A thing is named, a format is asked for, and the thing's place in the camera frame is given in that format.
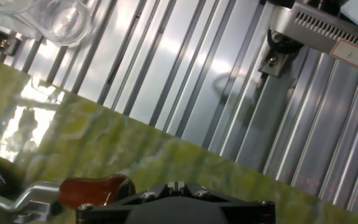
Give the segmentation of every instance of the white label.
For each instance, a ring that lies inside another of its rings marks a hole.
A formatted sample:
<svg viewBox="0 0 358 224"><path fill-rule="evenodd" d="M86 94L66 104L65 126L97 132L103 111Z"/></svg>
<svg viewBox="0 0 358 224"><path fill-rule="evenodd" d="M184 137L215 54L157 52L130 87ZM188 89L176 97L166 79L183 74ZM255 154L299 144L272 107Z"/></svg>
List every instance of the white label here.
<svg viewBox="0 0 358 224"><path fill-rule="evenodd" d="M331 55L358 67L358 46L346 40L340 40Z"/></svg>

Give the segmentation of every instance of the glass cup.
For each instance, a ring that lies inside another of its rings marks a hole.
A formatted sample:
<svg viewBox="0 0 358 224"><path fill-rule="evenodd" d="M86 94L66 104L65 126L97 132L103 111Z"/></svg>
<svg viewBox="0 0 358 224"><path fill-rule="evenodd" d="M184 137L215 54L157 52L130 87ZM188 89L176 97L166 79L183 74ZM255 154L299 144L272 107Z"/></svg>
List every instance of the glass cup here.
<svg viewBox="0 0 358 224"><path fill-rule="evenodd" d="M0 0L0 14L17 18L57 45L78 45L91 27L80 0Z"/></svg>

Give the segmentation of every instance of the black bracket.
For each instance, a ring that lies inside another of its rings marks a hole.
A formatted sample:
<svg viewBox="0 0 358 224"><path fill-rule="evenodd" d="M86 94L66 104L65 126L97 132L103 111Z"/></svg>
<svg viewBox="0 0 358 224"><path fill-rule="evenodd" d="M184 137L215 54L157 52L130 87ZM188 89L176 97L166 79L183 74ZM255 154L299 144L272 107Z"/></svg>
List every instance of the black bracket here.
<svg viewBox="0 0 358 224"><path fill-rule="evenodd" d="M245 202L199 184L156 184L105 207L76 210L77 224L275 223L275 204Z"/></svg>

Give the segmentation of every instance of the marble surface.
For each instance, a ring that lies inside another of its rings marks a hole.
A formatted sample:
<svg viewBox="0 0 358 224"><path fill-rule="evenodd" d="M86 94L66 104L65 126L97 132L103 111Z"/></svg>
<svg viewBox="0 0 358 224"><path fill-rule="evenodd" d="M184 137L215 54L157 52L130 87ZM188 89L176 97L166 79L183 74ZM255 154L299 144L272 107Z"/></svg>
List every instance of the marble surface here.
<svg viewBox="0 0 358 224"><path fill-rule="evenodd" d="M138 191L184 180L243 200L272 200L277 223L358 223L354 213L1 64L0 164L23 187L120 173ZM72 210L51 221L74 222Z"/></svg>

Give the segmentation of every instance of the red handle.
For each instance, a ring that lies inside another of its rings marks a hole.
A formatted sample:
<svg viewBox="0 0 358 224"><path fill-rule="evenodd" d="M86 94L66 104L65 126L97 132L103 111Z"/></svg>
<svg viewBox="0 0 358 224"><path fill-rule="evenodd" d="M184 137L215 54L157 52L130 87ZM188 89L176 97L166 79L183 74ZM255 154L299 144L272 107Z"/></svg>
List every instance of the red handle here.
<svg viewBox="0 0 358 224"><path fill-rule="evenodd" d="M102 179L69 178L60 186L59 201L63 206L77 209L84 203L106 206L133 194L135 185L125 175Z"/></svg>

